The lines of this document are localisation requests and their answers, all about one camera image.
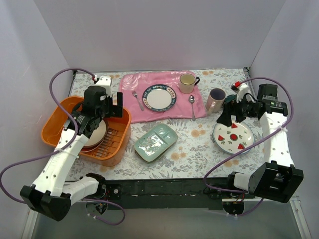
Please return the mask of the white watermelon plate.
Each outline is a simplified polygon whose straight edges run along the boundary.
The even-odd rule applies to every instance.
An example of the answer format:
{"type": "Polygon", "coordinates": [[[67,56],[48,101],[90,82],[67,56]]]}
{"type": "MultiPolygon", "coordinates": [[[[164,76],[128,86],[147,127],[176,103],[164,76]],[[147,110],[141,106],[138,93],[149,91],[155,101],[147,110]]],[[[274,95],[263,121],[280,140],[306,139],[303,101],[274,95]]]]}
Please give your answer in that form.
{"type": "Polygon", "coordinates": [[[230,127],[217,123],[212,136],[217,146],[229,154],[236,154],[255,142],[251,129],[245,123],[237,123],[234,120],[230,127]]]}

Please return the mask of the white plate green rim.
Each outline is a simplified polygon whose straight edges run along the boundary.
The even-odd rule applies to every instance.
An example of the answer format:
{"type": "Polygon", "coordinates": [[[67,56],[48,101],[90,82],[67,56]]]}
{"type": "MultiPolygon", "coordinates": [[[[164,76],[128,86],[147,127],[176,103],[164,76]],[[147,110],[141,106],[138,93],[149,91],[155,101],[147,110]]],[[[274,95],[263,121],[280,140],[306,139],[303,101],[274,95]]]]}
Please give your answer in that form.
{"type": "Polygon", "coordinates": [[[154,112],[170,110],[176,103],[177,95],[173,88],[164,84],[156,84],[145,89],[142,95],[144,105],[154,112]]]}

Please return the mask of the pink mug purple inside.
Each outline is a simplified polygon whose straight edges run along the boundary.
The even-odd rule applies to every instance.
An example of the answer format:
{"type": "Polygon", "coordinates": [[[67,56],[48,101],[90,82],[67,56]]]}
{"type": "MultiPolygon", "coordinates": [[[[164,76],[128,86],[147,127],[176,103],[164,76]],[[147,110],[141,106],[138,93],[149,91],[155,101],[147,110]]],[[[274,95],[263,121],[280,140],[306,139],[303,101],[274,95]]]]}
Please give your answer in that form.
{"type": "Polygon", "coordinates": [[[212,113],[216,113],[222,110],[225,98],[226,98],[226,93],[223,89],[220,89],[220,88],[212,89],[209,93],[206,106],[205,106],[207,110],[207,114],[211,115],[212,113]]]}

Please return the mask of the metal spoon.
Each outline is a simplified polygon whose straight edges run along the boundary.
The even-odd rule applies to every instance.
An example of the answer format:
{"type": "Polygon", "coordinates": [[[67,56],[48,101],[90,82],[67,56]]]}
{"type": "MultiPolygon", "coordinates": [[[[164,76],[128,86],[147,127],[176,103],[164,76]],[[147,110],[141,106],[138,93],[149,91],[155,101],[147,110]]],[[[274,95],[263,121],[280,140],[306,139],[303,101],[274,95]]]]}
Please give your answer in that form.
{"type": "Polygon", "coordinates": [[[195,103],[195,97],[193,95],[190,95],[189,98],[188,98],[188,101],[191,103],[192,120],[195,121],[196,117],[195,117],[194,106],[193,106],[193,104],[195,103]]]}

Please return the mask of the metal fork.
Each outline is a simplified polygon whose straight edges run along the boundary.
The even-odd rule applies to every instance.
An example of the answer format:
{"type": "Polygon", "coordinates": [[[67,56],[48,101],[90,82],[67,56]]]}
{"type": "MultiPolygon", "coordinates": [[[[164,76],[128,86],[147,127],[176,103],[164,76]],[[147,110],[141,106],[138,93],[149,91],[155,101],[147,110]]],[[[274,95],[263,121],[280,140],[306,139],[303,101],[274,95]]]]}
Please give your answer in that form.
{"type": "Polygon", "coordinates": [[[136,91],[132,91],[132,95],[136,98],[136,100],[137,100],[137,102],[138,102],[138,104],[139,104],[139,107],[140,107],[141,111],[144,111],[144,107],[143,107],[142,103],[140,102],[140,100],[139,100],[139,98],[138,98],[137,92],[136,92],[136,91]]]}

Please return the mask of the dark green mug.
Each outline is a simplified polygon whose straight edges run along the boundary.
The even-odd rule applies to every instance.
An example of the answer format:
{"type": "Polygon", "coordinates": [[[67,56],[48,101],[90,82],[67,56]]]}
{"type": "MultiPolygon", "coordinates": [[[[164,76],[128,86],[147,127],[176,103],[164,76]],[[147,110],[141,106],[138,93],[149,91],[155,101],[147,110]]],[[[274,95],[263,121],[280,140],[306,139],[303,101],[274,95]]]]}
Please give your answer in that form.
{"type": "Polygon", "coordinates": [[[228,96],[225,98],[224,102],[225,102],[225,103],[228,103],[228,102],[232,102],[232,101],[236,101],[236,100],[237,100],[237,95],[234,94],[234,95],[228,95],[228,96]]]}

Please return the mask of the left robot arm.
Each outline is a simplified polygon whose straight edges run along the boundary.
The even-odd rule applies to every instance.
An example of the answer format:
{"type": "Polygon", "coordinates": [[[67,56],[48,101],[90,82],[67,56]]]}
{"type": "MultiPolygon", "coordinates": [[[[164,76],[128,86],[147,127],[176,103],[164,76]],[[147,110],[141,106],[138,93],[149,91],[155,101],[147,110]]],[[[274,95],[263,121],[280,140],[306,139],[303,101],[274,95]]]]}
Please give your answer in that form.
{"type": "Polygon", "coordinates": [[[23,186],[20,196],[34,211],[56,221],[62,220],[71,206],[88,197],[106,199],[106,180],[89,173],[77,182],[65,185],[65,179],[78,154],[105,117],[121,117],[122,106],[113,105],[112,98],[101,86],[89,86],[84,100],[68,114],[61,137],[41,174],[30,186],[23,186]]]}

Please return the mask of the pink cloth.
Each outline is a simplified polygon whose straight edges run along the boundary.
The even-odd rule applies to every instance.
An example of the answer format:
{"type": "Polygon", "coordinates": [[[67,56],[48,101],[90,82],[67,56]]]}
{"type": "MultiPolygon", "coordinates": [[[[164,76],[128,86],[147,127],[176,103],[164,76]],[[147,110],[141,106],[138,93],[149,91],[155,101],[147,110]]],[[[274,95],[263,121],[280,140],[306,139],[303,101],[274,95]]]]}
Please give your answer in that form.
{"type": "MultiPolygon", "coordinates": [[[[164,71],[164,72],[140,72],[126,74],[120,80],[119,91],[123,93],[123,106],[130,112],[132,123],[148,122],[162,119],[190,119],[192,118],[191,103],[188,101],[189,95],[184,94],[179,89],[179,78],[182,74],[193,74],[192,71],[164,71]],[[142,95],[148,87],[156,84],[164,84],[173,88],[177,95],[175,105],[165,112],[154,112],[144,106],[141,111],[132,91],[136,91],[140,102],[143,104],[142,95]]],[[[207,116],[198,86],[191,92],[195,97],[194,113],[196,118],[207,116]]]]}

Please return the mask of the light green divided tray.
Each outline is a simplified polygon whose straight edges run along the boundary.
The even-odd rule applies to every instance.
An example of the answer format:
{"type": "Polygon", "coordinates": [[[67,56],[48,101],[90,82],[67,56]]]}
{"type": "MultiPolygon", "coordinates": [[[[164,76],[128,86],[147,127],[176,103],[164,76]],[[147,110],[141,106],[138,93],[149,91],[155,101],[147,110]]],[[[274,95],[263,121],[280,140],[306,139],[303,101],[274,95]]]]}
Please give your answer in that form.
{"type": "Polygon", "coordinates": [[[153,163],[175,144],[177,139],[177,133],[171,127],[160,123],[135,142],[134,150],[143,161],[153,163]]]}

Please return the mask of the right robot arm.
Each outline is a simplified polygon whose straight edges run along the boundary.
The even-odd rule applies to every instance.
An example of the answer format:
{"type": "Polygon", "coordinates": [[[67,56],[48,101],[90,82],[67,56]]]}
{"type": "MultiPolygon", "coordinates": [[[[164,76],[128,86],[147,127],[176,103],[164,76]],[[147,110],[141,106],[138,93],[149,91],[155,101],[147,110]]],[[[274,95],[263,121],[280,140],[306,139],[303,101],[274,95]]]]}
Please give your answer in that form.
{"type": "Polygon", "coordinates": [[[257,98],[249,94],[245,83],[236,82],[235,92],[223,103],[223,112],[217,122],[231,127],[236,122],[257,118],[264,137],[265,162],[251,175],[233,172],[226,184],[226,194],[239,197],[243,191],[257,197],[287,203],[301,184],[304,174],[297,169],[290,155],[284,123],[287,122],[287,104],[278,101],[277,85],[261,84],[257,98]]]}

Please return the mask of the cream plate dark red rim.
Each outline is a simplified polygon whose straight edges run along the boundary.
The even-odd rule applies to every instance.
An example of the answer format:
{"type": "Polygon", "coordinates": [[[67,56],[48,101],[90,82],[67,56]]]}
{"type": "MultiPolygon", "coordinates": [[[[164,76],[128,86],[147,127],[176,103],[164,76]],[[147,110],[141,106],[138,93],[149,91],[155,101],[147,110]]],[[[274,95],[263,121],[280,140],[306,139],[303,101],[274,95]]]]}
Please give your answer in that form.
{"type": "Polygon", "coordinates": [[[97,129],[95,129],[92,135],[89,137],[89,140],[83,146],[83,149],[91,148],[98,145],[105,137],[107,133],[107,124],[102,120],[97,129]]]}

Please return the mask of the orange plastic bin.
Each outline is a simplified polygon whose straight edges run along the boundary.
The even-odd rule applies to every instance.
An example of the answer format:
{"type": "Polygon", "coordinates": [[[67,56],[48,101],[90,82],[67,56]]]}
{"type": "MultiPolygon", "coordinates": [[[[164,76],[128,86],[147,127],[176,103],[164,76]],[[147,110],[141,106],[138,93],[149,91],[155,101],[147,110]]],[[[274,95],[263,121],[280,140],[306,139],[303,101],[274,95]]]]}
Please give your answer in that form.
{"type": "MultiPolygon", "coordinates": [[[[57,107],[42,129],[42,141],[56,147],[66,120],[67,115],[57,107]]],[[[117,165],[124,156],[131,136],[131,114],[123,108],[122,118],[106,118],[104,121],[108,124],[104,140],[99,146],[83,149],[80,156],[85,160],[112,167],[117,165]]]]}

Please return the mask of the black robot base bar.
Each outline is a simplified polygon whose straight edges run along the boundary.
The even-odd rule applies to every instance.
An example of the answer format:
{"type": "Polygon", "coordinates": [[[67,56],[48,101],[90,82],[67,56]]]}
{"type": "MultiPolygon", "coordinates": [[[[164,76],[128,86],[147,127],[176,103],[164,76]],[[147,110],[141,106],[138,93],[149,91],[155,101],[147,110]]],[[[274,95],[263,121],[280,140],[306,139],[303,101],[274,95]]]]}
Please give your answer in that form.
{"type": "Polygon", "coordinates": [[[107,180],[106,197],[124,209],[208,208],[222,210],[222,200],[237,194],[208,188],[202,178],[107,180]]]}

